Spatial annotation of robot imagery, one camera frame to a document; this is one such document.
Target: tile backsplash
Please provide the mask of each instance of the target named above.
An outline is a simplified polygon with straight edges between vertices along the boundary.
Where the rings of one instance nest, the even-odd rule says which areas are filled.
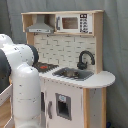
[[[38,34],[34,36],[34,46],[39,53],[39,62],[76,68],[82,51],[90,51],[95,57],[96,39],[74,35]],[[83,62],[88,62],[88,70],[95,71],[95,65],[91,65],[91,58],[87,54],[83,55]]]

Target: gray wall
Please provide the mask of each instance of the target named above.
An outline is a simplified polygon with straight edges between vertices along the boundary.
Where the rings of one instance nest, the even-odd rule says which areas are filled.
[[[0,0],[0,34],[12,37],[6,0]]]
[[[26,43],[21,12],[102,9],[104,70],[116,76],[107,88],[107,119],[116,128],[128,127],[128,0],[7,0],[15,43]]]

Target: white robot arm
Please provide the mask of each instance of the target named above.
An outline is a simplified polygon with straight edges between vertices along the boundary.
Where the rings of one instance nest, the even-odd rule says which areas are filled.
[[[13,44],[0,35],[0,79],[10,76],[13,84],[15,128],[40,128],[41,88],[38,71],[32,67],[38,59],[34,46]]]

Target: wooden frame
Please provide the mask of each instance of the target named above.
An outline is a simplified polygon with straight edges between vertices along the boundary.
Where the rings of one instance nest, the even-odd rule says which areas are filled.
[[[96,74],[103,70],[102,63],[102,37],[103,37],[103,11],[92,10],[92,11],[64,11],[64,12],[28,12],[22,13],[23,31],[33,24],[32,15],[35,14],[92,14],[93,15],[93,33],[82,34],[82,33],[59,33],[54,32],[58,35],[85,35],[87,37],[96,37]],[[26,33],[27,43],[34,45],[34,33]],[[89,89],[83,89],[83,108],[84,108],[84,128],[90,128],[90,110],[89,110]],[[106,128],[106,88],[102,89],[102,128]]]

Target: cabinet door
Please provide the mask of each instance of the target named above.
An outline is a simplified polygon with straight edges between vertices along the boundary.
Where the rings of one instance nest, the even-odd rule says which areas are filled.
[[[63,83],[45,81],[46,127],[83,128],[83,91]]]

